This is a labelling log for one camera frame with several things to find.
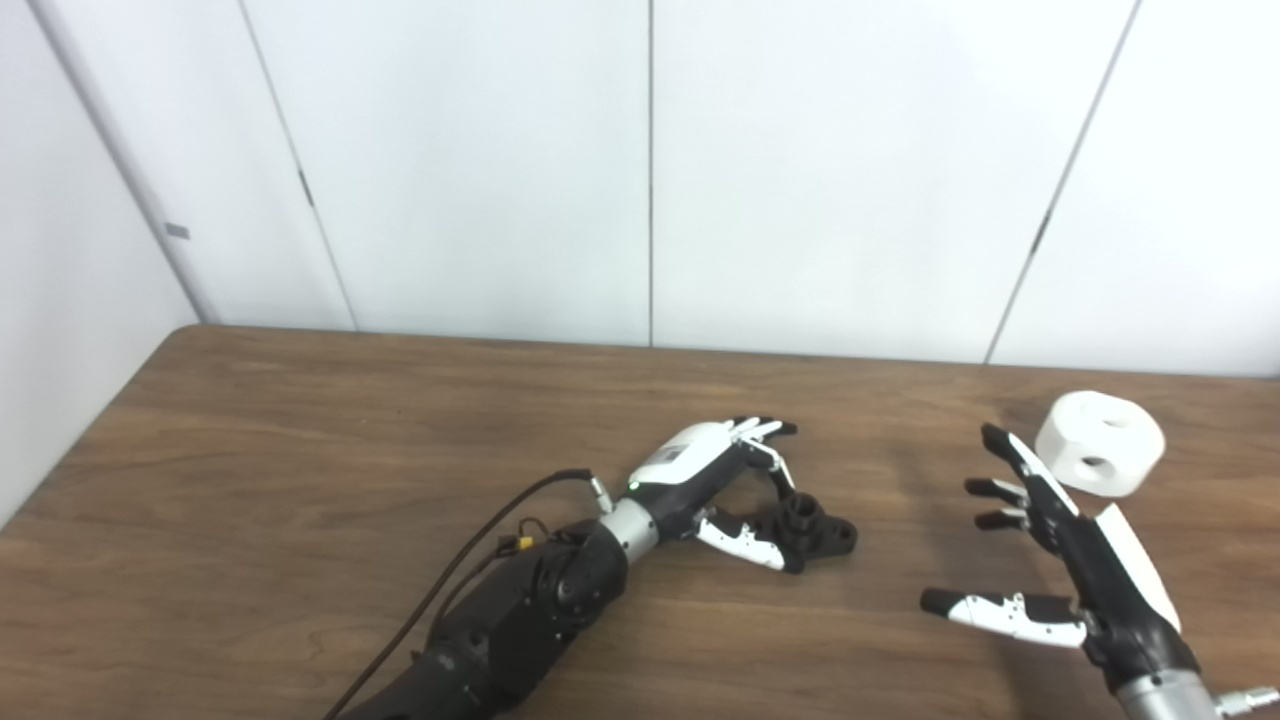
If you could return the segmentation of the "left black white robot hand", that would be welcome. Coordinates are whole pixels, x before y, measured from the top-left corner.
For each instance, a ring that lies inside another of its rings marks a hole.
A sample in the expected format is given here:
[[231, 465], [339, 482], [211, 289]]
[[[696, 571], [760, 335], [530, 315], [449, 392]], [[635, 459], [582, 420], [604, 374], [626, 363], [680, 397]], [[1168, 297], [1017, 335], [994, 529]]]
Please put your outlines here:
[[760, 520], [737, 518], [713, 503], [749, 468], [769, 477], [781, 501], [795, 496], [788, 466], [768, 441], [796, 433], [795, 424], [772, 416], [690, 425], [632, 473], [602, 521], [630, 562], [660, 544], [696, 539], [737, 559], [799, 574], [804, 561], [768, 536]]

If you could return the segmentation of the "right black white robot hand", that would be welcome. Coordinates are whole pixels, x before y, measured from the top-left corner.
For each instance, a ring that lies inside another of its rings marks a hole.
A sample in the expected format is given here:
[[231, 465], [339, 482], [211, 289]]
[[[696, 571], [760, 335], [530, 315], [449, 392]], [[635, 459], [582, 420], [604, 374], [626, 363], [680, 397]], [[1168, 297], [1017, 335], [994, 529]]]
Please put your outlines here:
[[1114, 694], [1161, 673], [1201, 674], [1164, 582], [1120, 507], [1108, 505], [1088, 516], [1015, 434], [986, 423], [980, 438], [989, 454], [1012, 469], [1018, 483], [992, 477], [965, 479], [969, 495], [1004, 502], [1000, 510], [977, 515], [975, 527], [1027, 533], [1065, 566], [1075, 594], [929, 587], [920, 594], [922, 610], [1018, 641], [1080, 648]]

